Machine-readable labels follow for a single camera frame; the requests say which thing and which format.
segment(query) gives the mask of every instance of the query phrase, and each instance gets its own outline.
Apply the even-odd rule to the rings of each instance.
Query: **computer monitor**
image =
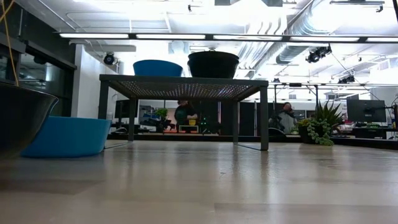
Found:
[[[138,115],[138,100],[136,100],[136,113]],[[116,102],[115,118],[129,118],[130,117],[130,100],[118,100]]]
[[[348,120],[355,122],[386,122],[384,100],[347,100]]]

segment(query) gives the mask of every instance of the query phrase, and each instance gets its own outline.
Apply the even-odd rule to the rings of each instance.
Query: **blue bowl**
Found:
[[[24,157],[71,158],[92,156],[104,149],[111,121],[50,116],[25,150]]]
[[[182,67],[163,60],[142,60],[132,65],[137,76],[181,77]]]

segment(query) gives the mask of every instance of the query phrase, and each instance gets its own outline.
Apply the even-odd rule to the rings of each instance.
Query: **wooden floor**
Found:
[[[145,142],[0,164],[0,223],[397,223],[398,153]]]

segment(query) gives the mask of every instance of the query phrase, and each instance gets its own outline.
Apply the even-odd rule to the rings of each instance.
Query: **white wall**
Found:
[[[97,118],[100,100],[100,74],[116,74],[86,52],[83,45],[76,45],[73,77],[72,117]],[[116,91],[109,89],[108,112],[114,114]]]

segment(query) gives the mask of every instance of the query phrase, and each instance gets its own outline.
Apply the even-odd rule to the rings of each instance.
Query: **ceiling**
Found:
[[[215,6],[215,1],[17,0],[26,10],[60,32],[217,34],[281,34],[289,23],[295,24],[292,19],[310,2],[286,0],[283,7],[267,7],[261,0],[240,0],[231,6]],[[315,1],[326,3],[326,8],[316,12],[313,10],[312,16],[316,19],[312,24],[321,28],[335,26],[330,35],[398,34],[392,0],[385,1],[381,12],[376,12],[378,6],[335,6],[329,4],[330,0]],[[191,12],[188,11],[188,4],[191,5]],[[123,54],[129,55],[127,58],[154,53],[167,56],[170,52],[170,42],[165,41],[155,44],[138,40],[99,40],[90,44],[135,45],[136,53]],[[187,46],[186,54],[194,52],[194,49],[215,48],[240,57],[243,48],[249,46],[253,51],[247,57],[241,57],[241,68],[246,67],[243,61],[245,65],[256,65],[268,54],[272,45],[198,41],[184,44]],[[398,53],[398,45],[393,44],[332,44],[331,49],[333,55],[327,55],[318,63],[306,62],[308,50],[304,50],[287,65],[278,65],[273,58],[262,67],[248,66],[238,70],[236,78],[247,78],[250,69],[255,69],[256,76],[253,78],[280,78],[282,82],[337,82],[339,77],[348,74],[345,72],[347,69],[364,82],[376,82],[370,80],[370,70],[379,69],[380,63]]]

